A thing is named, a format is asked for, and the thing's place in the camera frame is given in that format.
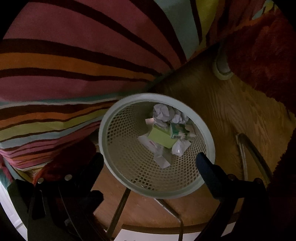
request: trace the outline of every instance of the wood grain surface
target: wood grain surface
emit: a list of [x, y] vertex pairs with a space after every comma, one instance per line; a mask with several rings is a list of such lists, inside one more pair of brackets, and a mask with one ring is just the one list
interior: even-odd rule
[[[217, 79], [211, 70], [216, 53], [216, 48], [203, 52], [157, 84], [152, 92], [180, 100], [201, 116], [214, 139], [215, 164], [221, 166], [225, 173], [242, 179], [235, 137], [239, 133], [245, 133], [251, 139], [274, 171], [295, 128], [294, 116], [287, 112], [283, 104], [253, 90], [235, 75], [229, 80]], [[249, 155], [247, 165], [249, 180], [262, 178]], [[104, 194], [104, 201], [94, 214], [102, 224], [109, 226], [125, 187], [105, 166], [93, 188]], [[167, 203], [181, 214], [185, 226], [207, 222], [219, 204], [206, 185], [188, 196], [167, 200]], [[235, 212], [240, 210], [241, 203], [240, 200]], [[153, 199], [134, 192], [127, 200], [113, 236], [118, 234], [123, 224], [143, 227], [179, 225]]]

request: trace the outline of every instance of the wooden edge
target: wooden edge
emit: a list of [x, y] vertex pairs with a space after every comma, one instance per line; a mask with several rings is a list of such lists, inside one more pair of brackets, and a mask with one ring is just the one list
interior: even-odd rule
[[[234, 213], [228, 224], [235, 222], [239, 217], [239, 212]], [[190, 226], [184, 226], [184, 234], [189, 233], [196, 233], [201, 232], [207, 223], [201, 223], [201, 224], [195, 224]], [[130, 231], [140, 232], [140, 233], [149, 233], [149, 234], [179, 234], [180, 227], [172, 227], [172, 228], [152, 228], [152, 227], [141, 227], [141, 226], [133, 226], [133, 225], [127, 225], [123, 224], [121, 226], [121, 229], [126, 229]]]

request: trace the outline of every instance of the metal leg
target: metal leg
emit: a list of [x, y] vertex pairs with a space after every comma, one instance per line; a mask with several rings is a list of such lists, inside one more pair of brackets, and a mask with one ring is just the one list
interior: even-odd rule
[[175, 218], [178, 219], [180, 223], [180, 233], [179, 233], [179, 238], [178, 241], [183, 240], [183, 230], [184, 230], [184, 224], [183, 221], [180, 217], [180, 215], [172, 208], [170, 207], [163, 199], [154, 199], [160, 206], [162, 206], [167, 212], [169, 212], [171, 215], [173, 215]]
[[110, 224], [109, 228], [107, 229], [107, 237], [110, 238], [110, 239], [112, 238], [113, 232], [114, 232], [115, 227], [116, 227], [116, 225], [118, 223], [118, 220], [119, 220], [119, 218], [121, 216], [121, 213], [122, 213], [122, 211], [124, 209], [126, 201], [128, 200], [130, 192], [131, 192], [131, 190], [129, 188], [126, 188], [126, 190], [125, 190], [125, 192], [124, 192], [124, 194], [123, 194], [123, 196], [122, 196], [122, 198], [120, 200], [120, 203], [119, 203], [119, 205], [118, 205], [118, 207], [117, 207], [117, 209], [115, 211], [115, 214], [114, 214], [114, 216], [112, 218], [111, 224]]
[[238, 134], [236, 138], [237, 138], [237, 144], [239, 146], [239, 151], [241, 154], [241, 159], [242, 159], [243, 168], [244, 168], [244, 180], [247, 181], [247, 163], [246, 163], [246, 155], [244, 152], [244, 146], [245, 146], [248, 149], [248, 151], [251, 153], [266, 183], [269, 184], [272, 178], [272, 172], [269, 169], [268, 165], [266, 164], [260, 152], [257, 150], [254, 144], [245, 134], [243, 133]]

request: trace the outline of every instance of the striped fabric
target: striped fabric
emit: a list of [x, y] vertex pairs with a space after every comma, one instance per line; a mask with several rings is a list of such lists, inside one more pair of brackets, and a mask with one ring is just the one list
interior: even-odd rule
[[119, 98], [204, 49], [219, 4], [29, 1], [0, 42], [0, 154], [26, 171], [84, 139]]

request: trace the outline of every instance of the basket rim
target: basket rim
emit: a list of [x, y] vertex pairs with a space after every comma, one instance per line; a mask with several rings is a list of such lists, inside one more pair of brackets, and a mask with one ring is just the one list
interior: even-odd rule
[[198, 188], [200, 188], [204, 184], [204, 180], [202, 179], [201, 175], [198, 175], [198, 177], [191, 184], [179, 190], [152, 191], [148, 189], [143, 189], [131, 183], [128, 179], [126, 179], [120, 173], [120, 171], [117, 170], [116, 166], [111, 161], [111, 157], [108, 152], [107, 142], [102, 141], [107, 139], [107, 131], [108, 131], [109, 125], [113, 117], [116, 116], [119, 111], [121, 111], [122, 109], [124, 109], [129, 105], [139, 103], [139, 102], [157, 102], [157, 103], [167, 104], [186, 114], [193, 121], [193, 123], [199, 128], [199, 131], [201, 132], [205, 141], [206, 151], [207, 151], [206, 156], [214, 164], [215, 162], [214, 140], [212, 138], [209, 128], [207, 127], [205, 122], [202, 120], [202, 118], [189, 106], [172, 97], [161, 95], [161, 94], [154, 94], [154, 93], [143, 93], [143, 94], [134, 94], [134, 95], [130, 95], [125, 98], [122, 98], [121, 100], [116, 102], [114, 105], [112, 105], [109, 108], [109, 110], [105, 113], [99, 128], [99, 148], [100, 148], [101, 154], [104, 156], [104, 162], [106, 166], [108, 167], [112, 175], [119, 182], [121, 182], [125, 187], [143, 196], [158, 198], [158, 199], [172, 199], [172, 198], [186, 196], [196, 191]]

